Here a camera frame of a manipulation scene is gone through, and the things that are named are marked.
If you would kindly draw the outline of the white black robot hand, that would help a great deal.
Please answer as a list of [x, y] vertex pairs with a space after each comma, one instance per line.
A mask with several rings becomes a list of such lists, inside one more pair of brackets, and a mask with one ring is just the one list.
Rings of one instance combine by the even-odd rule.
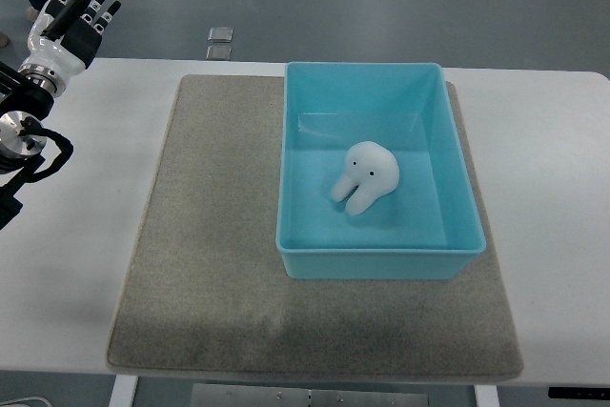
[[30, 30], [30, 55], [18, 71], [49, 92], [64, 92], [97, 55], [102, 35], [121, 8], [106, 0], [48, 0]]

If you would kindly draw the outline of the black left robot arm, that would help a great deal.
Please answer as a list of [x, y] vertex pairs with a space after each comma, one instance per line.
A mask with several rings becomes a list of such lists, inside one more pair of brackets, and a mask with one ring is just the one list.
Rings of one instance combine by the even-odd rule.
[[43, 126], [54, 101], [70, 80], [88, 69], [103, 34], [121, 3], [106, 0], [48, 0], [33, 22], [29, 56], [19, 69], [1, 65], [1, 173], [12, 178], [1, 186], [1, 226], [22, 210], [15, 194], [68, 162], [73, 145]]

